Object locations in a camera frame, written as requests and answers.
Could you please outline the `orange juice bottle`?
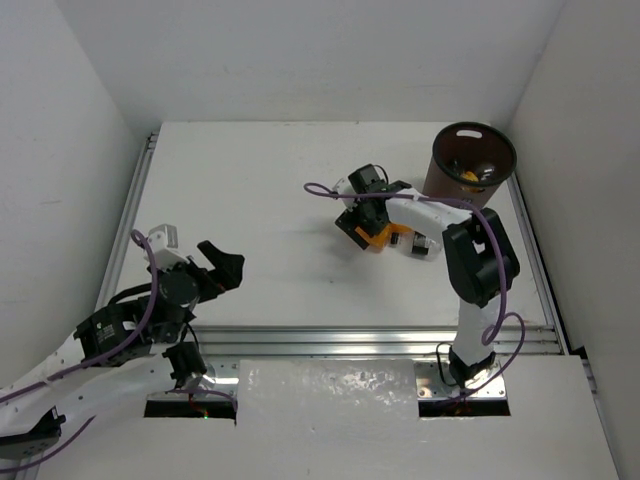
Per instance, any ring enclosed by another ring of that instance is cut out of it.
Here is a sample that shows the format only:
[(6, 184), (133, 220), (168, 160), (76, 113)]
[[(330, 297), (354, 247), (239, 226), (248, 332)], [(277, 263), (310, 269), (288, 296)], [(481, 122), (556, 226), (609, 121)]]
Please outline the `orange juice bottle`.
[(366, 250), (369, 247), (373, 247), (375, 249), (383, 249), (390, 241), (390, 237), (392, 235), (392, 225), (387, 224), (376, 235), (370, 235), (360, 226), (355, 228), (355, 233), (361, 239), (360, 248), (362, 250)]

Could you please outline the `clear bottle dark label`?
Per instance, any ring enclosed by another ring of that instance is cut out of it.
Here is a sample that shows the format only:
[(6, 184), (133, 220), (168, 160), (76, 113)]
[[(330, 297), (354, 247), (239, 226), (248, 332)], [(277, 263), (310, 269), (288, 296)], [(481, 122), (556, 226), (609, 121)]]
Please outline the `clear bottle dark label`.
[(415, 231), (393, 232), (389, 246), (404, 256), (425, 261), (435, 260), (442, 251), (436, 241)]

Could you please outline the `clear bottle orange label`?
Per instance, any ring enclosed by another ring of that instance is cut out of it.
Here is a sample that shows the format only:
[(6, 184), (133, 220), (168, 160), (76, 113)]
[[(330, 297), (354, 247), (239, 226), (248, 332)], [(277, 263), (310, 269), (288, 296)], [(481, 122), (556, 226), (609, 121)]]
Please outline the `clear bottle orange label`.
[(465, 171), (461, 174), (461, 178), (470, 182), (479, 182), (478, 176), (472, 171)]

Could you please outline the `clear bottle black cap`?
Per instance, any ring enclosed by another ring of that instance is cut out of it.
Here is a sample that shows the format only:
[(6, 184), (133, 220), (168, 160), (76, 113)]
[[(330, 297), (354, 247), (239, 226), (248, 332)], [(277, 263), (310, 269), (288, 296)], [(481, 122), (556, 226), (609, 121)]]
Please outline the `clear bottle black cap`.
[(475, 175), (481, 183), (496, 181), (501, 173), (498, 166), (493, 163), (483, 163), (475, 170)]

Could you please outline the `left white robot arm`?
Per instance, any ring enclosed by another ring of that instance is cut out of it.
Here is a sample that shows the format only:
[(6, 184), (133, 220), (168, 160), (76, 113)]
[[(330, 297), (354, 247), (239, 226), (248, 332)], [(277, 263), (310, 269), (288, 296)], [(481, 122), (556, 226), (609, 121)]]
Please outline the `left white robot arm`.
[(47, 456), (67, 426), (124, 400), (183, 394), (200, 415), (207, 397), (230, 399), (216, 388), (191, 326), (198, 305), (237, 289), (244, 256), (209, 241), (198, 250), (210, 267), (184, 256), (162, 234), (135, 233), (150, 280), (116, 294), (83, 320), (64, 343), (1, 392), (1, 457)]

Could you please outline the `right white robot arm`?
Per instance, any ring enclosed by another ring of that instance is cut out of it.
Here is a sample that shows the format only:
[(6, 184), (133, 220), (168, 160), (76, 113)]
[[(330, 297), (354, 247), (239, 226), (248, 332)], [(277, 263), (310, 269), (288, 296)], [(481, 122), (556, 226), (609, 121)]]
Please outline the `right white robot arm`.
[(502, 294), (520, 264), (498, 214), (458, 208), (421, 195), (410, 184), (388, 182), (368, 164), (339, 180), (330, 192), (345, 210), (335, 225), (361, 249), (382, 249), (394, 234), (412, 232), (444, 253), (449, 282), (459, 298), (458, 328), (449, 349), (449, 374), (465, 383), (495, 358), (488, 329), (499, 318)]

